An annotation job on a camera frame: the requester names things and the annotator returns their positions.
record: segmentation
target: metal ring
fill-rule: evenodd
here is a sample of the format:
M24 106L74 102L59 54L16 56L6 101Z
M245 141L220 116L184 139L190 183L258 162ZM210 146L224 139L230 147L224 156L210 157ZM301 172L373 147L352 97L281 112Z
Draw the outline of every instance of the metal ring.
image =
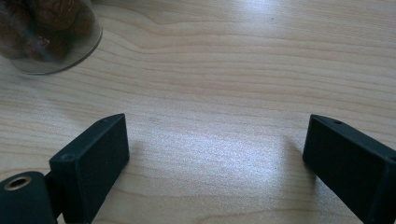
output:
M32 181L32 177L28 175L18 176L10 181L4 186L5 190L17 190L25 187Z

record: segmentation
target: light wood surface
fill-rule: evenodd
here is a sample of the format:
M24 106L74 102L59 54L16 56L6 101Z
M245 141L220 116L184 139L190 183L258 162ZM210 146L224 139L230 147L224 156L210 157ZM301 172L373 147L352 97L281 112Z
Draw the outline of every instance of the light wood surface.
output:
M0 59L0 179L125 113L94 223L360 223L304 166L312 113L396 148L393 0L96 0L98 49L53 76Z

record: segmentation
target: dried food in jar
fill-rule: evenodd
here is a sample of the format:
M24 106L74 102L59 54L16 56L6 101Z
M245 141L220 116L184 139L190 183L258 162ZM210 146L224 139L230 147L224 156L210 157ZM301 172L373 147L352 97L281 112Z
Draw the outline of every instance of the dried food in jar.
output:
M91 9L83 5L78 12L69 32L73 37L84 37L90 35L95 24L95 16Z
M27 39L24 52L31 59L39 62L59 62L66 55L68 48L64 32L38 29Z
M23 41L23 36L18 34L14 28L10 26L1 27L0 46L9 47L19 45Z
M27 0L38 25L54 31L68 29L82 6L80 0Z
M13 30L24 35L32 20L28 7L22 0L0 0L0 32Z
M21 59L26 56L22 43L12 46L0 45L0 55L8 59Z

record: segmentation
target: glass jar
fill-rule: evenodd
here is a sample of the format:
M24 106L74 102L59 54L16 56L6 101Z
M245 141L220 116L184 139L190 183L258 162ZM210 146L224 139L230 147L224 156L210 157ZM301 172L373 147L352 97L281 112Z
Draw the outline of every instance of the glass jar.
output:
M0 0L0 54L23 73L63 71L87 58L101 36L89 0Z

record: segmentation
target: black clamp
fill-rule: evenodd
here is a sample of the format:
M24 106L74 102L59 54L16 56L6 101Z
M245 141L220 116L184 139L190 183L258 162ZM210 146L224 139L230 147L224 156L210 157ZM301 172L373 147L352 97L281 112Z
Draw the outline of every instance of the black clamp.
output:
M339 120L312 115L303 160L363 223L394 223L396 151Z
M95 122L49 160L50 172L0 183L0 223L91 223L129 160L125 116Z

